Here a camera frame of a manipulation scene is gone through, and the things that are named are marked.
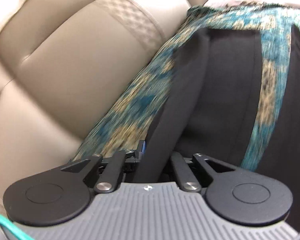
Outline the black pants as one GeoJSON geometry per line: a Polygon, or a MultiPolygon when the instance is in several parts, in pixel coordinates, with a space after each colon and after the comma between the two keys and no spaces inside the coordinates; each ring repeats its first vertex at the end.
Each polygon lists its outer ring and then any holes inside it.
{"type": "Polygon", "coordinates": [[[291,28],[279,117],[258,158],[248,155],[248,145],[266,105],[260,33],[199,29],[176,50],[174,63],[170,94],[148,129],[134,181],[156,182],[173,151],[203,153],[286,184],[293,194],[288,223],[300,230],[300,30],[291,28]]]}

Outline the teal paisley sofa throw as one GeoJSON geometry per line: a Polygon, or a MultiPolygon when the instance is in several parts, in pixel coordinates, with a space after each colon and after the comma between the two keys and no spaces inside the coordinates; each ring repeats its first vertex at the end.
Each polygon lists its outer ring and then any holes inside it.
{"type": "Polygon", "coordinates": [[[300,30],[300,7],[243,2],[232,7],[195,6],[187,11],[177,33],[157,52],[150,64],[129,84],[108,113],[84,139],[73,160],[134,148],[144,139],[155,113],[167,98],[174,63],[173,51],[203,27],[257,30],[262,44],[262,82],[257,117],[248,148],[239,165],[254,171],[261,162],[279,117],[285,93],[291,44],[291,27],[300,30]]]}

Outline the beige leather sofa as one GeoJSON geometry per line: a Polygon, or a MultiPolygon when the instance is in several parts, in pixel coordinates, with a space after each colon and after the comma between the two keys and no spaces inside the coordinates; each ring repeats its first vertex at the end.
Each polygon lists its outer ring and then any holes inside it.
{"type": "Polygon", "coordinates": [[[195,5],[300,0],[25,0],[0,32],[0,213],[13,182],[62,165],[195,5]]]}

